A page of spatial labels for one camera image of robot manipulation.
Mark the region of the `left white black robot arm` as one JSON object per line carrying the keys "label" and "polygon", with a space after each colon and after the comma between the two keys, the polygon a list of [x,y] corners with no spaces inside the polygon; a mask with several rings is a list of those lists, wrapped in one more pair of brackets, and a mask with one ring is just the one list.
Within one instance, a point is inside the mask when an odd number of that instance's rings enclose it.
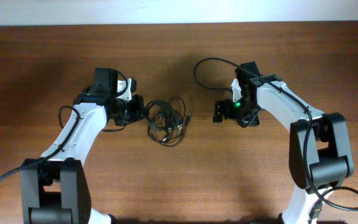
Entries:
{"label": "left white black robot arm", "polygon": [[69,107],[67,124],[38,159],[21,165],[24,223],[115,223],[92,206],[83,166],[98,134],[113,120],[119,130],[141,119],[137,82],[112,68],[96,68],[93,84]]}

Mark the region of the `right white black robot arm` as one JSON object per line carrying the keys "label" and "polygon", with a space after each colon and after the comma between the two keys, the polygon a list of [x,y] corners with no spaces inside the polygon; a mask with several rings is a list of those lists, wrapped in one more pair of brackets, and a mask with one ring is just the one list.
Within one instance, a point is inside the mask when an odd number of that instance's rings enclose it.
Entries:
{"label": "right white black robot arm", "polygon": [[290,133],[289,170],[295,183],[279,223],[316,223],[324,205],[347,210],[329,201],[354,173],[346,120],[327,114],[292,92],[276,75],[264,76],[254,61],[236,65],[229,91],[232,97],[215,104],[213,121],[237,121],[247,128],[259,125],[259,113],[272,114]]}

